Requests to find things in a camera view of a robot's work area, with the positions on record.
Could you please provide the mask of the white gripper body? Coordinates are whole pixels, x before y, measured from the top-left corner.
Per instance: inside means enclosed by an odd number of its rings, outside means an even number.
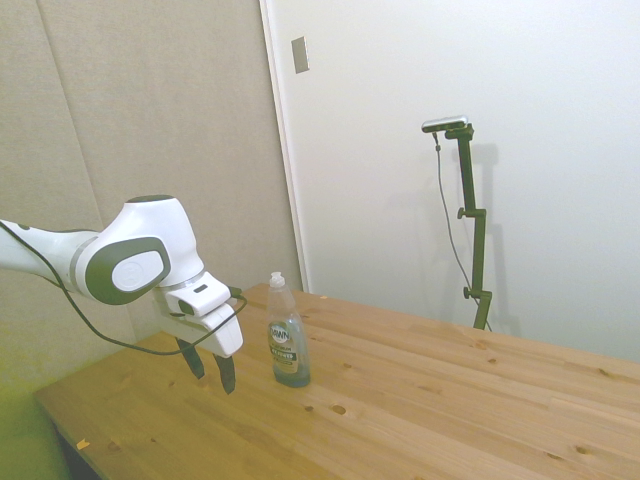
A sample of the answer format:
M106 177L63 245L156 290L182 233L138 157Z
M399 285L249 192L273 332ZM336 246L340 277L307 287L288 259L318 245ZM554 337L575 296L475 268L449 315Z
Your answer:
M199 346L223 357L242 347L243 336L235 310L228 303L228 289L155 288L152 293L163 331L190 343L204 337Z

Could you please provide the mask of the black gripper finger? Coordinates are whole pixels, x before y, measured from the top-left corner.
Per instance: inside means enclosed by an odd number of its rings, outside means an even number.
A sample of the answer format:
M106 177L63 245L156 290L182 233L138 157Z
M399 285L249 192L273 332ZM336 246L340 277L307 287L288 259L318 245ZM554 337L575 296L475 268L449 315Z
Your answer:
M233 357L223 357L214 354L214 360L219 370L223 390L227 395L230 395L236 388L236 374Z
M203 378L205 375L205 368L196 349L191 345L190 342L182 340L178 337L176 337L175 340L191 373L195 376L196 379Z

